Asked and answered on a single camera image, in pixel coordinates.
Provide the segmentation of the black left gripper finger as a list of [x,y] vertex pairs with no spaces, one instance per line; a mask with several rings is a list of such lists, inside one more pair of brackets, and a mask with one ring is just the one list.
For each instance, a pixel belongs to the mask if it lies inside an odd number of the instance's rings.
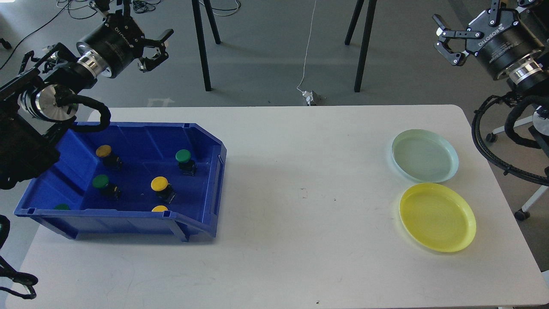
[[151,72],[169,58],[164,46],[155,48],[155,55],[151,58],[139,57],[138,67],[141,72]]
[[173,29],[167,29],[159,35],[157,39],[144,39],[144,47],[147,48],[165,48],[167,47],[167,39],[173,35]]

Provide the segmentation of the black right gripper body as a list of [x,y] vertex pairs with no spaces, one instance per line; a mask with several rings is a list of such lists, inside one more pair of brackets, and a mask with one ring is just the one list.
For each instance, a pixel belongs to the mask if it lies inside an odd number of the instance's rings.
[[506,76],[506,69],[527,56],[539,57],[544,45],[519,19],[514,9],[500,10],[500,19],[490,25],[490,13],[484,10],[468,27],[477,33],[467,39],[467,51],[478,59],[493,80]]

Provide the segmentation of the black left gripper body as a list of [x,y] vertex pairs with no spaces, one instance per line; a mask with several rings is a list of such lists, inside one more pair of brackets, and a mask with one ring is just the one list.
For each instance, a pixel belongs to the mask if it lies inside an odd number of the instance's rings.
[[103,23],[77,43],[80,55],[93,52],[106,63],[102,72],[107,78],[116,78],[132,61],[141,58],[144,46],[141,40],[145,34],[130,16],[108,14]]

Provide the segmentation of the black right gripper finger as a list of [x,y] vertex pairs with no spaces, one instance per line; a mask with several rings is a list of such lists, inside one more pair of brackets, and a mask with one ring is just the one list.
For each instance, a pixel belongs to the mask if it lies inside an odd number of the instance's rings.
[[438,14],[432,16],[438,26],[438,40],[434,44],[435,49],[453,66],[462,66],[465,64],[468,51],[453,51],[449,47],[449,41],[452,39],[478,40],[481,39],[481,32],[472,30],[451,30],[445,24],[445,20]]
[[[491,6],[489,8],[489,26],[497,26],[499,24],[501,12],[507,7],[507,2],[507,0],[491,0]],[[541,0],[516,0],[516,6],[522,10],[534,8],[541,3]]]

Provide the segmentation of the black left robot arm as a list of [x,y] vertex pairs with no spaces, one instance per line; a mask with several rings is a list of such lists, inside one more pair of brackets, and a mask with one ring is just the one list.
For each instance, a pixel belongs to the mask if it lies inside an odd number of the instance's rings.
[[127,12],[114,12],[82,37],[78,55],[62,43],[41,58],[27,53],[19,74],[1,88],[1,188],[9,190],[55,165],[57,143],[67,131],[106,129],[108,107],[80,92],[99,76],[116,78],[135,60],[141,72],[155,69],[168,58],[166,41],[173,33],[167,29],[158,39],[147,39]]

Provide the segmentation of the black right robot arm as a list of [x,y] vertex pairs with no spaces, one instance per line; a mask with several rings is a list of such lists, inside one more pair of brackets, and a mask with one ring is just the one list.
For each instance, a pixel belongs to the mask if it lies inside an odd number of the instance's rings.
[[548,62],[547,42],[531,31],[525,17],[537,19],[548,12],[541,0],[518,0],[516,8],[505,0],[492,0],[489,8],[471,20],[465,30],[451,30],[440,15],[436,50],[453,66],[465,64],[472,55],[495,81],[506,79],[510,92],[486,98],[474,112],[472,138],[480,154],[494,166],[535,184],[548,185],[548,170],[533,174],[496,156],[482,139],[482,117],[494,104],[510,107],[504,123],[505,134],[517,145],[548,152]]

